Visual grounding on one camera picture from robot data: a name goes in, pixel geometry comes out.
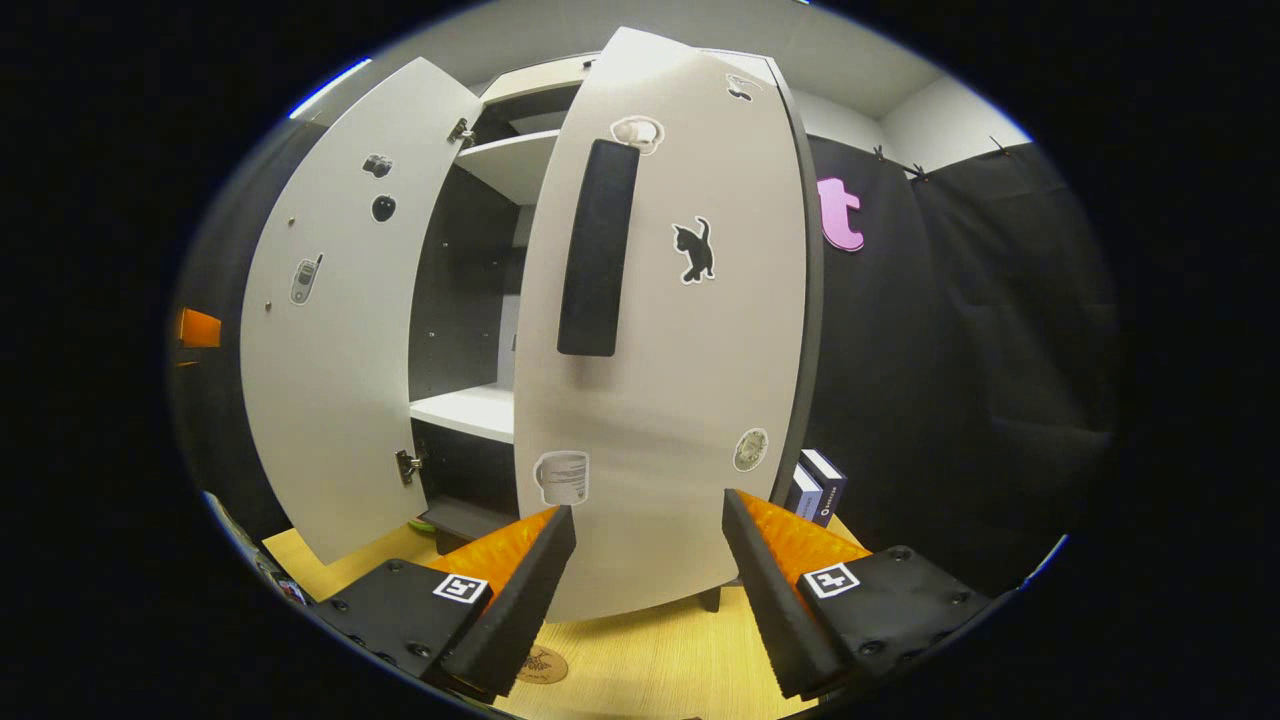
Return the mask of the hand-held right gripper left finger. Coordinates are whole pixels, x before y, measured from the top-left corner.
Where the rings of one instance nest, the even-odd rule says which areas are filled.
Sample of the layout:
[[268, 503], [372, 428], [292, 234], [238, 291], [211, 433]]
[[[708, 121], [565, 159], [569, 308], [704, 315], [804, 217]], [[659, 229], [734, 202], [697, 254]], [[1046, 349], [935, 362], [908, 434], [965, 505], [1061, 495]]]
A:
[[399, 673], [490, 703], [515, 685], [575, 548], [558, 505], [428, 565], [389, 559], [312, 612]]

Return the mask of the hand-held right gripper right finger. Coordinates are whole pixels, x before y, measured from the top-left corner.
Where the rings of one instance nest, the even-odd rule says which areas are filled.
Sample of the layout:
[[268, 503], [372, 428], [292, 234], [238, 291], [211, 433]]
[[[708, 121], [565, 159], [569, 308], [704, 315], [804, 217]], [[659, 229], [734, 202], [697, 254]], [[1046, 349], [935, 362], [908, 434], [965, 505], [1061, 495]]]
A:
[[908, 675], [995, 610], [906, 546], [872, 552], [749, 495], [722, 532], [782, 694], [861, 694]]

